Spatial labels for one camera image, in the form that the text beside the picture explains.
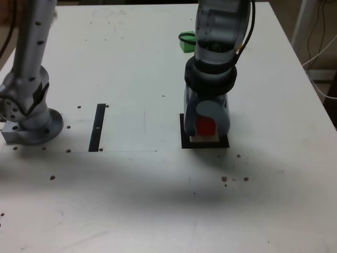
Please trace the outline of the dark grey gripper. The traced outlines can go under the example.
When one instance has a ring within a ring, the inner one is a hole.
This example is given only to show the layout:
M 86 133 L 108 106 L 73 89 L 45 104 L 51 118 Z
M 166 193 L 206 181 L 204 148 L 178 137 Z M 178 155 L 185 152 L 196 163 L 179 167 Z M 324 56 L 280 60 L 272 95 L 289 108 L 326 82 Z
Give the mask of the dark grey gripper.
M 230 117 L 224 105 L 227 94 L 213 95 L 196 93 L 187 85 L 184 90 L 184 129 L 188 136 L 196 136 L 197 114 L 211 118 L 217 125 L 219 135 L 227 135 L 230 129 Z

